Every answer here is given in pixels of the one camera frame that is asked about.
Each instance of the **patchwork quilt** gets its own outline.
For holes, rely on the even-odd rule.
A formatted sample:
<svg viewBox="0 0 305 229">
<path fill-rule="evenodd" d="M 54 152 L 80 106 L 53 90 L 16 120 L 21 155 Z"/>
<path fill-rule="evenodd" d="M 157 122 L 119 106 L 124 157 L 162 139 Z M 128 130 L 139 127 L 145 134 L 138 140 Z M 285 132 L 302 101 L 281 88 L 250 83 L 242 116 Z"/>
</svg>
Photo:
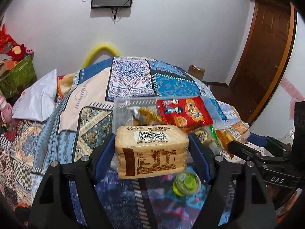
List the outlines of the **patchwork quilt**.
<svg viewBox="0 0 305 229">
<path fill-rule="evenodd" d="M 84 68 L 74 75 L 71 91 L 58 101 L 44 124 L 21 121 L 18 136 L 10 144 L 3 143 L 5 137 L 1 136 L 0 190 L 12 207 L 18 203 L 31 205 L 52 161 L 72 163 L 102 145 L 112 131 L 116 97 L 190 95 L 208 96 L 225 125 L 239 120 L 232 108 L 217 101 L 201 81 L 162 61 L 115 57 Z M 198 195 L 179 200 L 170 193 L 172 177 L 158 178 L 166 184 L 162 195 L 160 189 L 156 193 L 153 180 L 122 180 L 116 168 L 109 166 L 96 191 L 115 228 L 149 229 L 154 223 L 153 212 L 159 228 L 192 227 L 209 187 L 203 185 Z M 70 190 L 77 221 L 86 225 L 74 182 L 70 182 Z M 232 194 L 233 188 L 220 224 L 227 222 Z M 152 201 L 152 208 L 146 207 L 145 199 Z M 168 204 L 171 209 L 160 211 L 160 204 Z"/>
</svg>

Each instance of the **white pillow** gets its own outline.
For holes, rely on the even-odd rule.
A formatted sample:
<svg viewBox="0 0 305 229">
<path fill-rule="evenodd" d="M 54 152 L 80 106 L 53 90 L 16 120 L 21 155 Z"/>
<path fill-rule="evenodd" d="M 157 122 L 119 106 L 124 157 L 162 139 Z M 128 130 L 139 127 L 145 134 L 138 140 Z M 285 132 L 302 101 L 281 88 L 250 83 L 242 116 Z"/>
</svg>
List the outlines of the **white pillow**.
<svg viewBox="0 0 305 229">
<path fill-rule="evenodd" d="M 57 69 L 24 90 L 13 107 L 13 118 L 45 121 L 55 110 Z"/>
</svg>

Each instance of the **orange logo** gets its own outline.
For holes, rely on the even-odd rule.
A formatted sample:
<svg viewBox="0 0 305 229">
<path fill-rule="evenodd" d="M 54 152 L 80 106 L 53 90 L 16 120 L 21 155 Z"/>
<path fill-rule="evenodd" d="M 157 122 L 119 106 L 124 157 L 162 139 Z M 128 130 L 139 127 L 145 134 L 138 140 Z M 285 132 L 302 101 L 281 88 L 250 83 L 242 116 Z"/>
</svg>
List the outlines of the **orange logo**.
<svg viewBox="0 0 305 229">
<path fill-rule="evenodd" d="M 190 116 L 193 121 L 203 121 L 204 122 L 204 117 L 200 110 L 195 106 L 195 102 L 192 99 L 186 99 L 185 100 L 186 105 L 184 107 L 185 112 L 188 116 Z"/>
</svg>

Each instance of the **barcode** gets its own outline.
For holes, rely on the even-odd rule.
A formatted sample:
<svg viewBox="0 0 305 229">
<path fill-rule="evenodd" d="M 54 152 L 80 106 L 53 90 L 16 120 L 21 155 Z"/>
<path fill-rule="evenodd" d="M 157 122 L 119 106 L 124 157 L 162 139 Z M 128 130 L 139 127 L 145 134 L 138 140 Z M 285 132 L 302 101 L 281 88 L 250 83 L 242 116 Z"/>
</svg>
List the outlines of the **barcode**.
<svg viewBox="0 0 305 229">
<path fill-rule="evenodd" d="M 238 131 L 236 131 L 233 127 L 229 126 L 227 129 L 233 134 L 233 136 L 236 139 L 238 139 L 241 136 L 241 134 Z"/>
<path fill-rule="evenodd" d="M 170 138 L 164 132 L 151 132 L 151 131 L 135 131 L 135 141 L 143 140 L 169 140 Z"/>
</svg>

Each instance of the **brown wooden door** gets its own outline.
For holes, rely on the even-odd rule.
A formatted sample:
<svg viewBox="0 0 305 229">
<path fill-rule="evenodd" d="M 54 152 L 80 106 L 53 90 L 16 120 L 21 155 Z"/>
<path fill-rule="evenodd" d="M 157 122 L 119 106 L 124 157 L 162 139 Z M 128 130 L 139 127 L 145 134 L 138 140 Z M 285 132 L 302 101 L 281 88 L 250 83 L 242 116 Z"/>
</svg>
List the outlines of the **brown wooden door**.
<svg viewBox="0 0 305 229">
<path fill-rule="evenodd" d="M 284 52 L 291 44 L 291 40 L 288 42 L 290 10 L 290 7 L 275 2 L 256 1 L 250 34 L 229 85 L 231 92 L 239 96 L 232 105 L 242 120 L 249 123 L 255 118 L 258 108 L 267 102 L 272 86 L 282 73 Z"/>
</svg>

